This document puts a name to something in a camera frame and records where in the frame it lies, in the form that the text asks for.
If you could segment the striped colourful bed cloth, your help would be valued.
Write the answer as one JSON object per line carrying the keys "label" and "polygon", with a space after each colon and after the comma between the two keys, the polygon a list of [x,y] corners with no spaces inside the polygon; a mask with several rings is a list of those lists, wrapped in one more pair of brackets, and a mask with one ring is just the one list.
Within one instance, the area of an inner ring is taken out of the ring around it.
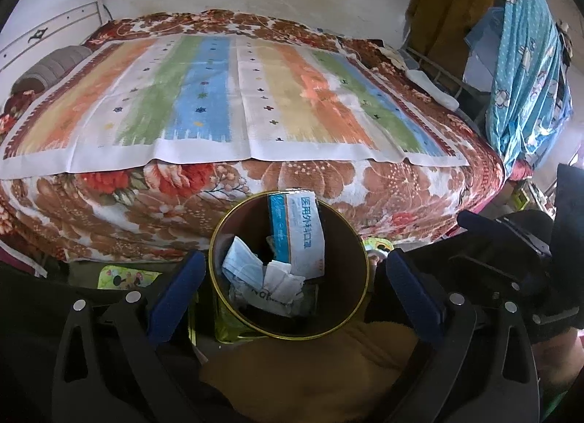
{"label": "striped colourful bed cloth", "polygon": [[110,41],[84,59],[9,131],[1,176],[247,159],[466,164],[412,102],[348,55],[177,34]]}

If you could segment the white printed plastic bag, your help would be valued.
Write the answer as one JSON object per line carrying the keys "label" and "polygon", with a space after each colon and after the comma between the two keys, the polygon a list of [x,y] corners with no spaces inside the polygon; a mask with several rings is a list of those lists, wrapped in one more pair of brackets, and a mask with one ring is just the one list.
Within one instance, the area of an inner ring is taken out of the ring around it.
{"label": "white printed plastic bag", "polygon": [[265,267],[262,289],[255,290],[243,283],[238,289],[239,297],[246,304],[271,314],[282,317],[301,315],[306,278],[293,275],[291,268],[290,264],[272,260]]}

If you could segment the grey ribbed pillow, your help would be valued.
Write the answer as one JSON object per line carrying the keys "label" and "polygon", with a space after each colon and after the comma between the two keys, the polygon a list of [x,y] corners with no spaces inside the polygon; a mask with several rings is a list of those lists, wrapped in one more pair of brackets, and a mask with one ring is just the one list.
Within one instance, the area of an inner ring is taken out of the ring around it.
{"label": "grey ribbed pillow", "polygon": [[11,94],[33,91],[36,94],[53,87],[68,75],[92,50],[86,46],[71,45],[54,50],[36,62],[12,86]]}

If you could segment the mustard yellow trousers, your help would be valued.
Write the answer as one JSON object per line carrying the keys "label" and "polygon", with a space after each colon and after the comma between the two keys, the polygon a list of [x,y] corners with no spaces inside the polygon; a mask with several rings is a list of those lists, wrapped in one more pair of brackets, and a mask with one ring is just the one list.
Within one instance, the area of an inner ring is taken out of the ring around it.
{"label": "mustard yellow trousers", "polygon": [[404,325],[356,322],[316,340],[249,342],[200,377],[255,422],[352,422],[398,381],[417,343]]}

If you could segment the brown hanging garment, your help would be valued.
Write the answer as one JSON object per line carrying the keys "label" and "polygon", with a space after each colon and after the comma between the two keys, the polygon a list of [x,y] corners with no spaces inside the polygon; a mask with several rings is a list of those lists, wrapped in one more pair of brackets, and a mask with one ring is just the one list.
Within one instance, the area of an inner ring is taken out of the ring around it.
{"label": "brown hanging garment", "polygon": [[410,0],[406,45],[461,79],[469,47],[466,35],[495,0]]}

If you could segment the white headboard panel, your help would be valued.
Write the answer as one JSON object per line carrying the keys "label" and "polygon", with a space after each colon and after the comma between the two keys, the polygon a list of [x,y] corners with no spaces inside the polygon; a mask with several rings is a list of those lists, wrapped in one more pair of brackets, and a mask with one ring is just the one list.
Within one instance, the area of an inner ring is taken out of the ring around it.
{"label": "white headboard panel", "polygon": [[79,45],[102,25],[97,1],[55,15],[1,48],[1,81],[13,82],[54,50]]}

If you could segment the blue white mask package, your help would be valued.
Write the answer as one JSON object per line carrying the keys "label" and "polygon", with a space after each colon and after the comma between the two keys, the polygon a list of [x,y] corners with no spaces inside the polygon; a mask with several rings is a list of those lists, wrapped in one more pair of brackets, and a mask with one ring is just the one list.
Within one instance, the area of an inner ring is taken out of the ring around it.
{"label": "blue white mask package", "polygon": [[305,279],[325,275],[325,238],[315,194],[302,190],[270,194],[268,208],[277,261]]}

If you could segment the brown floral blanket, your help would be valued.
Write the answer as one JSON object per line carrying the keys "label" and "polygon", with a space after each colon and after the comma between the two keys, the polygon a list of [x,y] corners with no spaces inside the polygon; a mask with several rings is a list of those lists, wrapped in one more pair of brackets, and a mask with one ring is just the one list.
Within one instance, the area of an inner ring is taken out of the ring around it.
{"label": "brown floral blanket", "polygon": [[[466,164],[423,167],[408,161],[247,159],[176,165],[153,160],[109,172],[14,180],[1,176],[4,248],[16,249],[29,261],[40,254],[64,262],[175,261],[188,250],[207,249],[219,222],[238,203],[256,194],[292,188],[315,193],[361,236],[397,244],[431,242],[453,229],[459,211],[480,211],[502,187],[504,167],[491,147],[411,83],[394,66],[393,52],[372,40],[333,35],[296,21],[211,9],[201,14],[112,20],[85,45],[93,53],[110,41],[177,34],[238,35],[348,55],[412,102],[453,142]],[[11,96],[1,117],[1,146],[44,93]]]}

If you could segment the blue patterned hanging cloth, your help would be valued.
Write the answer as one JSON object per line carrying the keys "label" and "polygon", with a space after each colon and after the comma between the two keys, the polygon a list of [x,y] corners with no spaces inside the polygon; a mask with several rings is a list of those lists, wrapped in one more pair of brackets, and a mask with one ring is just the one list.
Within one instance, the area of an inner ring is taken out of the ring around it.
{"label": "blue patterned hanging cloth", "polygon": [[573,114],[564,44],[546,0],[503,0],[503,22],[485,133],[510,176],[536,169]]}

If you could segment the round dark trash bin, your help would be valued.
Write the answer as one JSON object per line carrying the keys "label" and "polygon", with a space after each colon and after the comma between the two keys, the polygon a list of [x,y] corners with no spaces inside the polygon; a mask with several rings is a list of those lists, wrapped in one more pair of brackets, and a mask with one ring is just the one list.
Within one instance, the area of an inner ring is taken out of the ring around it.
{"label": "round dark trash bin", "polygon": [[348,323],[371,277],[349,222],[300,188],[236,205],[217,225],[208,259],[225,310],[257,333],[288,341],[318,339]]}

